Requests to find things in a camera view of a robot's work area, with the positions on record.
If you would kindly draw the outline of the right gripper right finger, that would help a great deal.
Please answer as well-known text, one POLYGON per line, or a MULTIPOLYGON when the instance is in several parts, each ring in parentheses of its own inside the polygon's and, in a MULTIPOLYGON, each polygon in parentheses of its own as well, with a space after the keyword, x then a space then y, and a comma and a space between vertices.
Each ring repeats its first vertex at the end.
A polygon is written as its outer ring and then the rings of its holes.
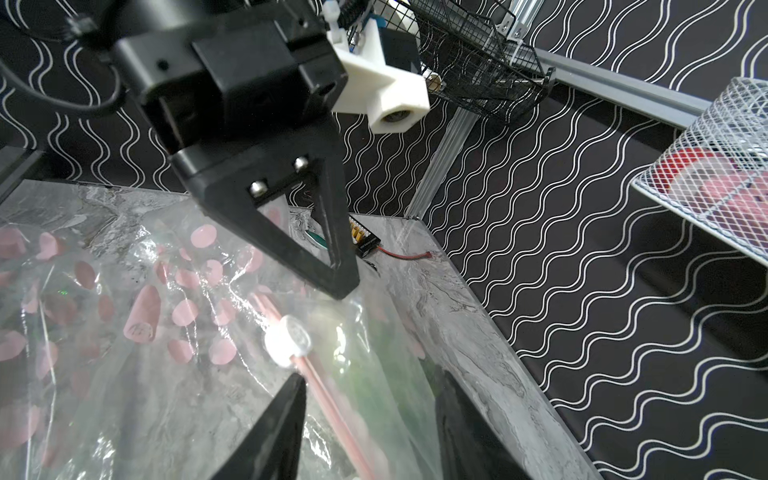
POLYGON ((435 415, 444 479, 530 480, 455 377, 442 369, 435 415))

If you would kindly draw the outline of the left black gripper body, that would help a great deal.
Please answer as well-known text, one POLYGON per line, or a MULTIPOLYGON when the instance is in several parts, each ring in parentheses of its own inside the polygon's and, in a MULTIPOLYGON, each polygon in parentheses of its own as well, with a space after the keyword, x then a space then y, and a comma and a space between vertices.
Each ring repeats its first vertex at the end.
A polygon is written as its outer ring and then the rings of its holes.
POLYGON ((331 109, 348 76, 306 1, 114 1, 110 57, 181 174, 250 149, 342 154, 331 109))

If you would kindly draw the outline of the bagged chinese cabbage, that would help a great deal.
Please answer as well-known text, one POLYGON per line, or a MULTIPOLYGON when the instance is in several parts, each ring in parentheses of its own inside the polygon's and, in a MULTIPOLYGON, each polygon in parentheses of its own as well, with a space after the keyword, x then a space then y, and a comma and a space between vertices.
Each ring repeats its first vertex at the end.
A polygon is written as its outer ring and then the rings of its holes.
POLYGON ((26 181, 1 204, 1 475, 208 479, 290 376, 302 479, 438 479, 424 353, 379 274, 335 300, 189 199, 26 181))

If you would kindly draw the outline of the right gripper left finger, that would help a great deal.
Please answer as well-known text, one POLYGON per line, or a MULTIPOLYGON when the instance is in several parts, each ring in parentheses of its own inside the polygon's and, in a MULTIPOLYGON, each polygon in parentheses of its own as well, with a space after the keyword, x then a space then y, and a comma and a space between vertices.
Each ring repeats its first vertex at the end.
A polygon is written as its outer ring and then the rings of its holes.
POLYGON ((306 382, 293 373, 212 479, 296 479, 306 403, 306 382))

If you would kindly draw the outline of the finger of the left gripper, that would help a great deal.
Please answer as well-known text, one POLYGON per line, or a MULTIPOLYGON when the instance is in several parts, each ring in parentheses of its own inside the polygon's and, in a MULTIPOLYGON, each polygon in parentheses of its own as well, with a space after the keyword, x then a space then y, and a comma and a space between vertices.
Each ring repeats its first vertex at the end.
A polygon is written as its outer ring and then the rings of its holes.
POLYGON ((351 240, 343 143, 325 115, 309 124, 233 138, 203 139, 172 154, 185 189, 209 218, 334 299, 359 284, 351 240), (324 258, 297 243, 277 210, 301 187, 312 196, 326 241, 324 258))

